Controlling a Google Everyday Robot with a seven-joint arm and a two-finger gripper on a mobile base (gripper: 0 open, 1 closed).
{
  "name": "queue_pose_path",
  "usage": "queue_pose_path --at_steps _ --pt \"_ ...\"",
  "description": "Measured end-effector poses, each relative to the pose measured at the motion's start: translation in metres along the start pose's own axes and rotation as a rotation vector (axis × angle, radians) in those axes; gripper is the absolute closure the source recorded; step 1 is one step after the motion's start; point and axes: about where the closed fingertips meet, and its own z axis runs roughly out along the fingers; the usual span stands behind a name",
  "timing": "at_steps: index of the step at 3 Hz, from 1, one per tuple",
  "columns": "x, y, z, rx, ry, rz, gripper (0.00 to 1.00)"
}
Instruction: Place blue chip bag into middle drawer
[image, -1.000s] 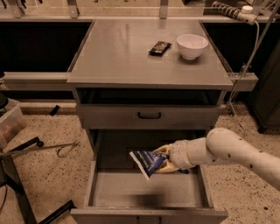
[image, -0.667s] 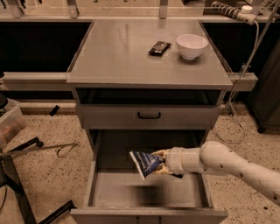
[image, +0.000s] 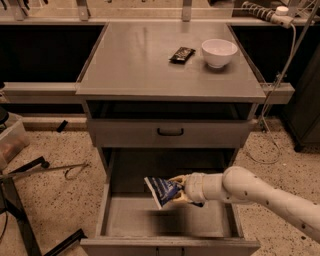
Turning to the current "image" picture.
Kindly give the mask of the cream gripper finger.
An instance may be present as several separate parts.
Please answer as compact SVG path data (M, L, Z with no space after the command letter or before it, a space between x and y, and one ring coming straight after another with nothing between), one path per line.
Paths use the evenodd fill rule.
M173 203L192 203L192 200L185 193L179 192L172 199L172 202Z
M187 175L178 175L178 176L170 178L170 181L177 182L180 185L184 186L187 178L188 178Z

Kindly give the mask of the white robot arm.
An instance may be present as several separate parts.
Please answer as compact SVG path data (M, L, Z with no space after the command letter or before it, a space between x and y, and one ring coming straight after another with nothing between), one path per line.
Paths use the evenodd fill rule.
M218 174L179 175L171 181L183 188L175 202L257 203L320 242L320 205L275 188L246 168L231 166Z

